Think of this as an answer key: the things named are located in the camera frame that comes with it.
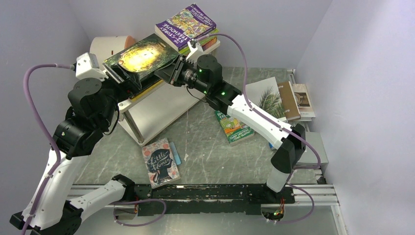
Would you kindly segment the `blue Nineteen Eighty-Four book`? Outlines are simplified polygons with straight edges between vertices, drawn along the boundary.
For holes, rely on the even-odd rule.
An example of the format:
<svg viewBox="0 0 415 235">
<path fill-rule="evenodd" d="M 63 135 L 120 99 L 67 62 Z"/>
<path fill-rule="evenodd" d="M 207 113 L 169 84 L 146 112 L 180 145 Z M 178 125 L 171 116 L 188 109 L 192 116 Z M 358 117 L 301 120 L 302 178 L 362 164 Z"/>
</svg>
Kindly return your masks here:
<svg viewBox="0 0 415 235">
<path fill-rule="evenodd" d="M 110 66 L 103 63 L 102 65 L 123 89 L 131 92 L 141 90 L 141 82 L 137 73 L 130 72 L 118 64 Z"/>
</svg>

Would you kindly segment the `yellow Little Prince book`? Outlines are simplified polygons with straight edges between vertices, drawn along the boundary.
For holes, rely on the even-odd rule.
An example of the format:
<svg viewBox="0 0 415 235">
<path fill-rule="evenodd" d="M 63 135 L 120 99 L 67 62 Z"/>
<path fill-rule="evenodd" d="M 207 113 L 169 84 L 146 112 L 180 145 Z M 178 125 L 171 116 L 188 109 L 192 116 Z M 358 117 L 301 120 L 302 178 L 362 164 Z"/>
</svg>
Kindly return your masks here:
<svg viewBox="0 0 415 235">
<path fill-rule="evenodd" d="M 156 91 L 160 86 L 164 85 L 164 81 L 163 80 L 159 80 L 158 82 L 156 82 L 155 84 L 149 86 L 148 88 L 146 88 L 145 90 L 141 91 L 138 95 L 129 98 L 129 101 L 131 102 L 139 102 L 140 100 L 146 98 L 147 96 L 149 96 L 152 92 Z"/>
</svg>

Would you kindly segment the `dark green garden book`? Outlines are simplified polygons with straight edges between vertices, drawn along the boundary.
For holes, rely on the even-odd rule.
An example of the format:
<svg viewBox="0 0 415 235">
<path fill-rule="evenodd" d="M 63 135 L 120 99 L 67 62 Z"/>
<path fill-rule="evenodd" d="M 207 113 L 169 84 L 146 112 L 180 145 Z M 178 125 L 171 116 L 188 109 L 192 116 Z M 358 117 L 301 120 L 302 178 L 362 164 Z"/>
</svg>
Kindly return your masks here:
<svg viewBox="0 0 415 235">
<path fill-rule="evenodd" d="M 153 33 L 103 63 L 110 66 L 118 64 L 128 71 L 137 72 L 142 83 L 153 72 L 171 64 L 178 55 L 174 48 Z"/>
</svg>

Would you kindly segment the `floral Little Women book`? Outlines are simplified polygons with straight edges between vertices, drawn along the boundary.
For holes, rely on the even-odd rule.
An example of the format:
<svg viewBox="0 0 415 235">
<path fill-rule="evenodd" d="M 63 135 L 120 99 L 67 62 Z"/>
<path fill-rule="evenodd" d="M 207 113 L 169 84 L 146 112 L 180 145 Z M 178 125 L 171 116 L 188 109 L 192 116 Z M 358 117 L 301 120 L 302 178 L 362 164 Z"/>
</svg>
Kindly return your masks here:
<svg viewBox="0 0 415 235">
<path fill-rule="evenodd" d="M 181 178 L 167 138 L 144 146 L 142 154 L 152 189 L 159 188 Z"/>
</svg>

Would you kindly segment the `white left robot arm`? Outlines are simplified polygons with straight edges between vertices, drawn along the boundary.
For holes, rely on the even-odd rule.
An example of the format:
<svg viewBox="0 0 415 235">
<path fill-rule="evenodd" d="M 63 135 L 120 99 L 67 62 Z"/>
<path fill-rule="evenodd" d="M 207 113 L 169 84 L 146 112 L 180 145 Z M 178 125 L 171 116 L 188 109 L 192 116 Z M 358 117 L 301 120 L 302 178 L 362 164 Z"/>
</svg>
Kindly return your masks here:
<svg viewBox="0 0 415 235">
<path fill-rule="evenodd" d="M 72 235 L 92 214 L 111 203 L 128 204 L 136 199 L 135 183 L 121 174 L 104 186 L 78 198 L 67 198 L 80 166 L 95 145 L 113 132 L 119 117 L 118 103 L 126 97 L 110 78 L 97 76 L 78 80 L 69 92 L 70 107 L 53 134 L 48 162 L 28 206 L 10 218 L 23 234 Z"/>
</svg>

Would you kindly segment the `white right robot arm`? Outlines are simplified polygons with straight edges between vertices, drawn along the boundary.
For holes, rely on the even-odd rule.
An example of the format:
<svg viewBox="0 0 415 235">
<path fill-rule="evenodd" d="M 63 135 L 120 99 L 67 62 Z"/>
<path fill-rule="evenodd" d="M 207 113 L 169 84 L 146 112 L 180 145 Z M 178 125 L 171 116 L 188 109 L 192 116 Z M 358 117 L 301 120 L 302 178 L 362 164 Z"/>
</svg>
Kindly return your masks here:
<svg viewBox="0 0 415 235">
<path fill-rule="evenodd" d="M 222 70 L 217 59 L 208 54 L 196 62 L 178 56 L 154 74 L 172 86 L 187 86 L 203 93 L 211 108 L 238 119 L 272 144 L 277 151 L 271 158 L 273 167 L 264 197 L 275 203 L 283 196 L 282 189 L 306 150 L 305 128 L 299 124 L 292 126 L 257 107 L 239 89 L 223 80 Z"/>
</svg>

